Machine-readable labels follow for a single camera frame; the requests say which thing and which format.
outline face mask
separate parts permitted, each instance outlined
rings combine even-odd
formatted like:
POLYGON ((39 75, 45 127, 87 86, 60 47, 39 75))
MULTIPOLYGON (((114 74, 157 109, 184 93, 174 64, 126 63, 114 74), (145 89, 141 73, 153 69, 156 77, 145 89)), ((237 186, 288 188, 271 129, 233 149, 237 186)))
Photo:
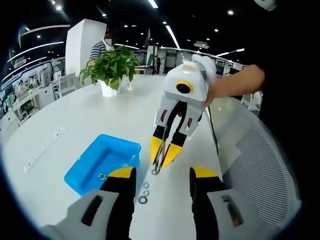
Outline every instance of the face mask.
POLYGON ((108 45, 115 45, 117 43, 117 41, 115 39, 105 39, 106 44, 108 45))

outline wire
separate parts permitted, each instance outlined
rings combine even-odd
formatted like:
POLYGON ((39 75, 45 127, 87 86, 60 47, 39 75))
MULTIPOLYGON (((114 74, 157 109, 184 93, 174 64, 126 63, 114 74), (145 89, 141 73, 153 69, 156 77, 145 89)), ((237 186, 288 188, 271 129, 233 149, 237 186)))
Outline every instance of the wire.
POLYGON ((212 136, 213 136, 213 140, 214 140, 214 143, 215 143, 216 153, 219 154, 219 152, 218 152, 218 141, 217 141, 214 125, 212 123, 210 106, 208 106, 208 110, 209 110, 209 119, 210 119, 210 125, 211 125, 211 130, 212 130, 212 136))

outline white flower pot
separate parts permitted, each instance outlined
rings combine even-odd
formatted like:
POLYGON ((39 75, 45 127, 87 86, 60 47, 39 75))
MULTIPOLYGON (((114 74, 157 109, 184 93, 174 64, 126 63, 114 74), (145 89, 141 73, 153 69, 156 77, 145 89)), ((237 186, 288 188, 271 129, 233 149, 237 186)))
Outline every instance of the white flower pot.
POLYGON ((104 97, 113 97, 113 96, 117 96, 120 93, 120 86, 118 90, 114 90, 102 80, 97 80, 97 82, 101 88, 102 96, 104 97))
POLYGON ((122 83, 121 83, 121 85, 122 85, 122 87, 123 87, 124 89, 127 89, 127 90, 131 91, 132 88, 133 88, 133 80, 130 82, 130 81, 129 81, 129 78, 124 75, 123 78, 122 78, 122 83))

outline black sleeve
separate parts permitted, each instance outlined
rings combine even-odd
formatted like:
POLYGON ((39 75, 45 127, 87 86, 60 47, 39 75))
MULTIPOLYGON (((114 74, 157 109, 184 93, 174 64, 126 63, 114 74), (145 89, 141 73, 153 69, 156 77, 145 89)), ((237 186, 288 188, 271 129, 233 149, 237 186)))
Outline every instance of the black sleeve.
POLYGON ((270 33, 266 27, 250 29, 247 34, 244 54, 248 65, 257 65, 264 71, 268 71, 270 65, 270 33))

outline white glove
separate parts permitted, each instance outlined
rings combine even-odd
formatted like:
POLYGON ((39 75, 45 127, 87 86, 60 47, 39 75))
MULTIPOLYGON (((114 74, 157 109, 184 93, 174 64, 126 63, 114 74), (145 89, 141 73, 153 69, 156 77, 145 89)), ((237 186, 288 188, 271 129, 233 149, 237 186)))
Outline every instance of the white glove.
POLYGON ((215 62, 208 56, 200 56, 198 54, 192 55, 192 61, 200 63, 206 74, 206 80, 209 83, 214 83, 216 80, 217 68, 215 62))

